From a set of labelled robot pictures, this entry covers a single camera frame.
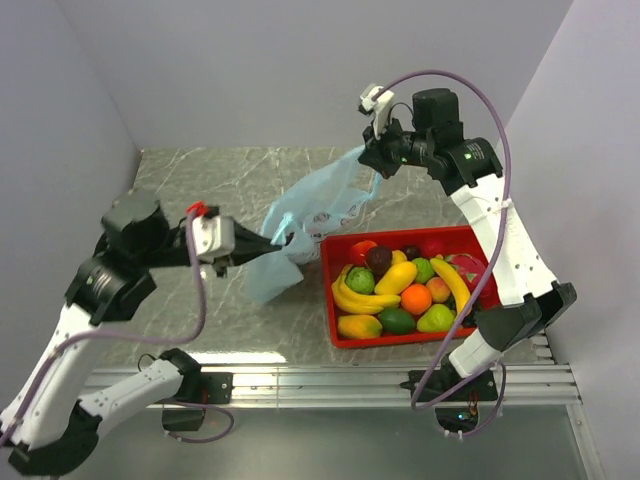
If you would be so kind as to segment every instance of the red plastic bin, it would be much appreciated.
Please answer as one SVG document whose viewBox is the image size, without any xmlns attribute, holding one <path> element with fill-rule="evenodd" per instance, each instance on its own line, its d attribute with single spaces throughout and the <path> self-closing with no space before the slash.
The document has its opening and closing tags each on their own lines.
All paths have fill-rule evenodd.
<svg viewBox="0 0 640 480">
<path fill-rule="evenodd" d="M 327 298 L 327 310 L 329 317 L 329 332 L 331 335 L 331 343 L 338 348 L 364 348 L 377 347 L 382 345 L 401 345 L 404 343 L 424 343 L 434 342 L 444 339 L 447 332 L 438 333 L 420 333 L 415 331 L 407 335 L 393 335 L 384 333 L 379 338 L 367 340 L 352 340 L 344 338 L 338 334 L 337 321 L 341 315 L 348 315 L 336 307 L 333 302 L 333 293 L 331 292 L 331 284 L 338 278 L 342 268 L 349 262 L 349 249 L 355 243 L 363 240 L 373 240 L 378 245 L 385 245 L 392 250 L 397 250 L 405 245 L 417 245 L 423 247 L 426 244 L 437 245 L 437 253 L 442 255 L 451 255 L 457 253 L 468 253 L 487 265 L 487 259 L 473 234 L 471 227 L 439 227 L 439 228 L 423 228 L 415 230 L 396 230 L 390 232 L 367 232 L 355 233 L 349 235 L 334 235 L 324 239 L 321 244 L 322 254 L 322 270 L 324 276 L 324 289 Z M 484 309 L 491 308 L 500 304 L 497 293 L 497 287 L 493 276 L 489 280 L 493 283 L 491 295 L 480 298 L 478 302 Z M 455 338 L 468 337 L 473 333 L 475 328 L 460 328 Z"/>
</svg>

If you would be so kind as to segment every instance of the marble table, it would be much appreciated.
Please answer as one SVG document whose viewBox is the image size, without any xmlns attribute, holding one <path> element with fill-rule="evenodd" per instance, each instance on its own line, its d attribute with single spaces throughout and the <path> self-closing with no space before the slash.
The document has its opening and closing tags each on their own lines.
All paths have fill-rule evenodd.
<svg viewBox="0 0 640 480">
<path fill-rule="evenodd" d="M 155 191 L 172 222 L 188 205 L 204 200 L 219 204 L 257 231 L 271 203 L 297 180 L 327 165 L 339 148 L 195 148 L 146 150 L 135 186 Z M 368 189 L 371 171 L 361 169 L 356 184 Z M 424 171 L 400 169 L 384 181 L 379 196 L 357 221 L 340 233 L 461 224 L 461 213 Z M 246 268 L 226 279 L 207 282 L 209 319 L 204 332 L 186 351 L 204 363 L 331 364 L 427 362 L 438 344 L 341 350 L 329 340 L 325 294 L 319 264 L 304 267 L 304 281 L 267 305 L 250 302 L 244 291 Z M 193 328 L 197 304 L 188 269 L 154 272 L 158 289 L 143 303 L 129 331 L 179 337 Z M 131 367 L 145 352 L 161 347 L 121 343 L 102 360 L 103 367 Z M 532 343 L 523 342 L 506 355 L 508 363 L 535 363 Z"/>
</svg>

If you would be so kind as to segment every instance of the white wall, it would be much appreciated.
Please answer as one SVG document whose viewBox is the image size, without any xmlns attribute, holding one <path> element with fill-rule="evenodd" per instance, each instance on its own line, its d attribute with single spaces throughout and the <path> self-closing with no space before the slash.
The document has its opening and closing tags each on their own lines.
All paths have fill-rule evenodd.
<svg viewBox="0 0 640 480">
<path fill-rule="evenodd" d="M 140 147 L 360 143 L 358 95 L 465 75 L 508 119 L 571 0 L 58 0 Z M 410 93 L 443 81 L 413 81 Z M 464 121 L 494 135 L 462 95 Z"/>
<path fill-rule="evenodd" d="M 51 336 L 137 150 L 55 3 L 3 1 L 0 45 L 1 407 Z M 0 478 L 14 478 L 4 460 Z"/>
<path fill-rule="evenodd" d="M 518 208 L 578 291 L 552 346 L 612 480 L 640 478 L 638 25 L 637 2 L 576 0 L 508 127 Z"/>
</svg>

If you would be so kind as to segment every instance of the orange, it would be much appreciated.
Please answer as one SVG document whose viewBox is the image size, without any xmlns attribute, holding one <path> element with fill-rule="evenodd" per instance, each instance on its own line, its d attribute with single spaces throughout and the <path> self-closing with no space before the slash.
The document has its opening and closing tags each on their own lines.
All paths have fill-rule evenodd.
<svg viewBox="0 0 640 480">
<path fill-rule="evenodd" d="M 427 288 L 431 293 L 431 298 L 435 303 L 444 303 L 449 300 L 451 296 L 451 290 L 444 280 L 440 277 L 433 277 L 431 280 L 427 282 Z"/>
<path fill-rule="evenodd" d="M 415 283 L 400 294 L 400 304 L 412 315 L 422 315 L 431 306 L 431 292 L 424 285 Z"/>
</svg>

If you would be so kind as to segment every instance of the blue plastic bag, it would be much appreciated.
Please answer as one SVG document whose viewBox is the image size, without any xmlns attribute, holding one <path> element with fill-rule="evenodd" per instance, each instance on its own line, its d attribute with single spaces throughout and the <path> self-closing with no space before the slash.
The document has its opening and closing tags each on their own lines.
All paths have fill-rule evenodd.
<svg viewBox="0 0 640 480">
<path fill-rule="evenodd" d="M 287 190 L 269 209 L 260 234 L 282 250 L 256 258 L 248 265 L 247 296 L 265 303 L 303 279 L 298 265 L 320 256 L 320 242 L 351 223 L 362 205 L 376 197 L 382 177 L 376 174 L 371 192 L 351 184 L 360 168 L 364 147 L 354 148 L 320 170 L 311 172 Z"/>
</svg>

